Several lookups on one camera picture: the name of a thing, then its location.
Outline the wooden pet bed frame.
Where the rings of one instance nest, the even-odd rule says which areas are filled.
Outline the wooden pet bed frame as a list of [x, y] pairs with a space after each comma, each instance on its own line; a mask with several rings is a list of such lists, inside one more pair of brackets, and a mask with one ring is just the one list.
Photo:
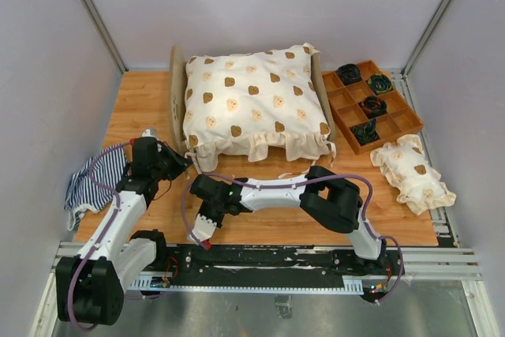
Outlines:
[[[170, 70], [168, 79], [168, 107], [170, 116], [170, 135], [174, 150], [179, 154], [188, 151], [183, 133], [185, 116], [185, 91], [188, 78], [185, 71], [186, 60], [182, 48], [173, 45], [170, 51]], [[332, 117], [329, 99], [323, 80], [323, 70], [320, 67], [320, 52], [315, 50], [311, 55], [311, 80], [317, 98], [330, 128], [328, 140], [335, 143], [337, 139], [336, 126]]]

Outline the bear print bed cushion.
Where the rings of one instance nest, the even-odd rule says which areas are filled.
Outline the bear print bed cushion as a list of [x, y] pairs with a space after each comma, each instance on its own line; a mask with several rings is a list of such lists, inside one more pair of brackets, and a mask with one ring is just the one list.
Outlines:
[[203, 172], [221, 155], [250, 162], [282, 148], [288, 162], [336, 155], [311, 44], [228, 56], [193, 56], [185, 65], [185, 145]]

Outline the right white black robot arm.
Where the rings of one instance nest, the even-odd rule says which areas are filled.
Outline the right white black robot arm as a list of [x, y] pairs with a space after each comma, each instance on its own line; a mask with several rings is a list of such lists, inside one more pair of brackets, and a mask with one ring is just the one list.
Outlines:
[[194, 224], [183, 219], [187, 238], [209, 250], [210, 239], [225, 215], [254, 213], [268, 208], [297, 208], [324, 229], [344, 234], [353, 247], [359, 268], [377, 273], [386, 264], [387, 243], [367, 217], [373, 187], [356, 174], [335, 174], [320, 166], [292, 178], [259, 180], [200, 174], [188, 192], [201, 200]]

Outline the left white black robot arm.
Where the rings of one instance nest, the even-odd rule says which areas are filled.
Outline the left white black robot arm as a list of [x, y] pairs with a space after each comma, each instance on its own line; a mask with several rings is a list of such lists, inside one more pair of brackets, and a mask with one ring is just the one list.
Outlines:
[[58, 318], [77, 330], [90, 332], [111, 326], [122, 311], [125, 292], [145, 269], [167, 266], [169, 251], [159, 230], [134, 231], [159, 191], [159, 183], [172, 182], [192, 164], [167, 143], [155, 129], [127, 143], [132, 160], [116, 185], [91, 182], [112, 194], [112, 201], [94, 234], [74, 256], [64, 256], [55, 268]]

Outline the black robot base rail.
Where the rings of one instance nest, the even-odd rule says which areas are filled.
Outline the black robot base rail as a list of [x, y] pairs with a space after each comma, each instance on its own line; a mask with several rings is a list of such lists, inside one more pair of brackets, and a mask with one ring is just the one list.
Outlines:
[[204, 250], [195, 245], [174, 245], [167, 249], [166, 263], [147, 268], [140, 275], [158, 275], [163, 282], [181, 274], [204, 271], [253, 272], [329, 271], [344, 279], [384, 282], [399, 271], [398, 255], [385, 253], [382, 264], [358, 260], [351, 248], [273, 245], [213, 245]]

